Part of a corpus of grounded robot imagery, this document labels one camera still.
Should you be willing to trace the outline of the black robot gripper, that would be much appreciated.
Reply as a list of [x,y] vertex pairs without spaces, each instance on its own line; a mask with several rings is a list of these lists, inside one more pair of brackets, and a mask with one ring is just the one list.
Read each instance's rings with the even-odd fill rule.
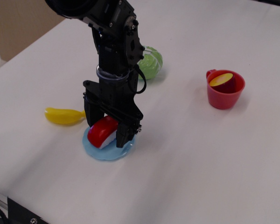
[[141,130],[143,114],[134,102],[137,94],[138,76],[120,81],[100,79],[99,82],[83,82],[84,111],[89,127],[105,114],[118,121],[116,147],[122,148]]

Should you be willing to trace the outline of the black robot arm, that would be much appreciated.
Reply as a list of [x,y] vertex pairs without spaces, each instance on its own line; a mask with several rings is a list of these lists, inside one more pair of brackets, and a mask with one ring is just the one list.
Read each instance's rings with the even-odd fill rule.
[[125,0],[48,0],[47,5],[59,16],[77,19],[92,29],[99,81],[83,83],[86,119],[89,126],[105,115],[115,119],[117,147],[123,147],[140,130],[143,118],[134,96],[143,76],[138,63],[145,48],[133,7]]

